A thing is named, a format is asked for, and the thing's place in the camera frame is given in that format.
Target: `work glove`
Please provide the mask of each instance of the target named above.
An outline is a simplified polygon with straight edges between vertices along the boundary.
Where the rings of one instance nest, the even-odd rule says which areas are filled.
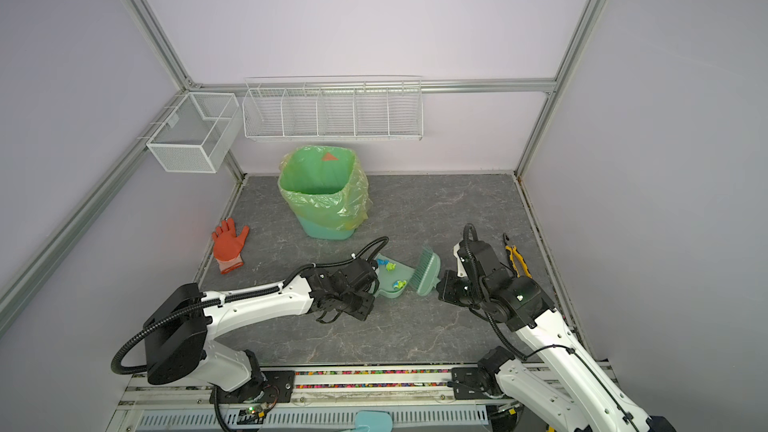
[[[240,235],[237,235],[235,220],[229,217],[221,221],[221,227],[216,227],[216,232],[211,235],[214,240],[214,258],[219,263],[222,274],[233,271],[243,264],[240,251],[243,250],[248,231],[250,227],[245,226]]]

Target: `white wire basket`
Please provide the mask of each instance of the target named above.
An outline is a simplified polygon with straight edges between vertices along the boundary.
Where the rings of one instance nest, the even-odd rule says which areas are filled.
[[[243,125],[233,93],[188,92],[147,147],[167,172],[216,173]]]
[[[414,80],[258,83],[243,98],[245,136],[256,141],[421,139],[423,117]]]

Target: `green trash can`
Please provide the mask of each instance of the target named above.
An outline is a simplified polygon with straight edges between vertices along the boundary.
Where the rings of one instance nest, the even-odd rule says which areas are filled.
[[[280,164],[278,187],[310,237],[343,240],[368,218],[368,178],[351,149],[294,150]]]

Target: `gray tabletop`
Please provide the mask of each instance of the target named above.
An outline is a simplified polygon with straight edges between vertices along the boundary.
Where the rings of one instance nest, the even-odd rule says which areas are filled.
[[[222,275],[214,261],[203,290],[232,290],[277,282],[308,262],[348,258],[379,235],[389,236],[387,257],[416,266],[422,246],[440,256],[442,268],[456,269],[452,248],[472,222],[481,240],[503,258],[501,236],[509,234],[533,278],[554,298],[523,204],[506,175],[371,176],[369,219],[345,241],[304,234],[277,188],[277,177],[249,177],[232,217],[237,230],[250,226],[242,251],[245,265]],[[530,350],[512,332],[513,344]],[[235,350],[250,349],[267,366],[302,364],[473,363],[501,343],[490,326],[468,310],[440,302],[437,292],[420,297],[379,296],[368,319],[347,314],[333,324],[314,314],[272,319],[221,336]]]

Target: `pliers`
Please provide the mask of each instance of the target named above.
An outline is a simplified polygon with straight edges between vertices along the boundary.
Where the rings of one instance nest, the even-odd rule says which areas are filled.
[[[509,266],[514,270],[518,277],[520,277],[520,271],[518,270],[518,266],[514,264],[514,260],[517,259],[518,262],[520,262],[520,265],[522,266],[523,273],[525,273],[526,277],[531,278],[531,273],[528,272],[528,266],[525,264],[525,260],[523,260],[523,256],[520,255],[520,252],[518,252],[517,245],[512,245],[509,243],[509,235],[507,235],[506,232],[502,235],[502,240],[504,241],[504,250],[506,251],[507,256],[507,262],[509,263]]]

